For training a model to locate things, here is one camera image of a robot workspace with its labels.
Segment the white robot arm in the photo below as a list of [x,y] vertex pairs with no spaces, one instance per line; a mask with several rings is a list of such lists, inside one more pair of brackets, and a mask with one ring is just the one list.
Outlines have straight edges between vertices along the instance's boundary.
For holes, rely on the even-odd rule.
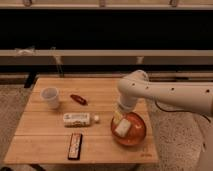
[[[132,112],[139,98],[147,98],[213,118],[213,82],[150,82],[146,72],[137,70],[121,78],[117,88],[117,106],[122,114]],[[197,171],[213,171],[213,123]]]

